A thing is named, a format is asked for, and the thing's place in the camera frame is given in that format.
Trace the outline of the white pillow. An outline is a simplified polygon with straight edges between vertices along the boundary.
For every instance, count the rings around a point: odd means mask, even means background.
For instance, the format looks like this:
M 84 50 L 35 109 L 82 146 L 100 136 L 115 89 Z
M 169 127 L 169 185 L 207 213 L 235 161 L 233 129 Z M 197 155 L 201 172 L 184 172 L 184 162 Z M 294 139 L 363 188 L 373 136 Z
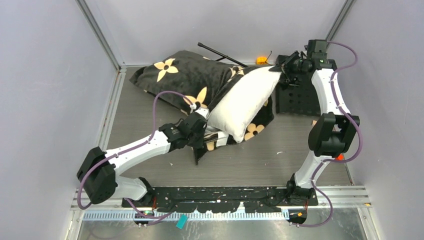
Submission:
M 281 75 L 272 66 L 239 70 L 208 104 L 208 126 L 227 133 L 229 144 L 255 137 L 275 118 L 272 93 Z

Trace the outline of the black floral pillowcase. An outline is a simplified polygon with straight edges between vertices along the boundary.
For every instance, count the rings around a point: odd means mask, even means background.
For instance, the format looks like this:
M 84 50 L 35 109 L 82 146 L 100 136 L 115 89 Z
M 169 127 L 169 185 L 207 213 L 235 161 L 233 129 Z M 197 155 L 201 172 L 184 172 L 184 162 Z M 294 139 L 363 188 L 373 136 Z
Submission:
M 139 68 L 129 79 L 136 87 L 188 115 L 197 109 L 209 109 L 209 103 L 222 91 L 227 81 L 244 68 L 260 67 L 223 63 L 198 53 L 181 50 L 163 61 Z M 230 136 L 208 126 L 202 148 L 194 148 L 194 159 L 199 161 L 207 152 L 229 144 Z

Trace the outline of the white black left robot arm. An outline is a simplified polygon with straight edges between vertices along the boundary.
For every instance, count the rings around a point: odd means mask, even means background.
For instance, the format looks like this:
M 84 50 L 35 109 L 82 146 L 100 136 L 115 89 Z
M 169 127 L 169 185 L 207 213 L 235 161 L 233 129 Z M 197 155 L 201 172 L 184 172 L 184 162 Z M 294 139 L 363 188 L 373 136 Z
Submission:
M 92 148 L 86 155 L 76 176 L 80 181 L 77 199 L 85 193 L 91 204 L 97 205 L 110 198 L 135 200 L 141 207 L 153 202 L 153 193 L 143 178 L 128 178 L 128 169 L 159 155 L 185 146 L 200 147 L 207 127 L 209 110 L 201 108 L 178 124 L 167 123 L 151 135 L 115 149 L 103 151 Z

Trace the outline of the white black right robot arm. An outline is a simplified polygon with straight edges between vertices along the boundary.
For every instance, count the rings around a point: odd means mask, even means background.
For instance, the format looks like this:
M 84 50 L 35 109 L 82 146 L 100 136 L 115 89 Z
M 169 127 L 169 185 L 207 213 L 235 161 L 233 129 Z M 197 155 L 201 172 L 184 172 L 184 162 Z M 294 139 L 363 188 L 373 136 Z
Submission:
M 308 155 L 286 185 L 291 205 L 316 196 L 314 183 L 325 167 L 346 153 L 357 134 L 360 118 L 347 108 L 338 83 L 335 60 L 327 54 L 328 42 L 309 40 L 303 52 L 277 58 L 282 74 L 276 89 L 276 111 L 317 116 L 308 134 Z

